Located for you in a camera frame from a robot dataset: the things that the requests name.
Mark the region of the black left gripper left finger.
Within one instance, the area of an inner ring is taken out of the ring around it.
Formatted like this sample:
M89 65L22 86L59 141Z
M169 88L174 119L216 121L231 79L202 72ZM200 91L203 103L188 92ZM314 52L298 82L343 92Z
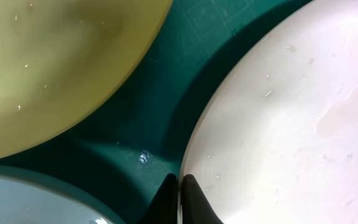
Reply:
M137 224L177 224L178 181L168 174Z

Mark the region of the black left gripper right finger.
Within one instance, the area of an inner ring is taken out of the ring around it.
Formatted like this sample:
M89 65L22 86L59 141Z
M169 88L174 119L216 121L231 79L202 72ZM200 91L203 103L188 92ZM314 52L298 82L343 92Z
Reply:
M183 224L223 224L192 174L182 179L181 208Z

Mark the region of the white pink plate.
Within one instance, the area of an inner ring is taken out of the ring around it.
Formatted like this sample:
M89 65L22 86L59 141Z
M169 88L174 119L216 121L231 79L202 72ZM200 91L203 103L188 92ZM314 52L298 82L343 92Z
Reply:
M181 174L224 223L358 223L358 0L311 1L255 44Z

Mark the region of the light blue plate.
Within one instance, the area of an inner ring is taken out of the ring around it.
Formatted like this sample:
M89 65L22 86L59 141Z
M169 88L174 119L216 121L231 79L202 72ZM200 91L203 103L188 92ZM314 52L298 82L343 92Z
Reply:
M108 224L110 222L79 202L0 176L0 224Z

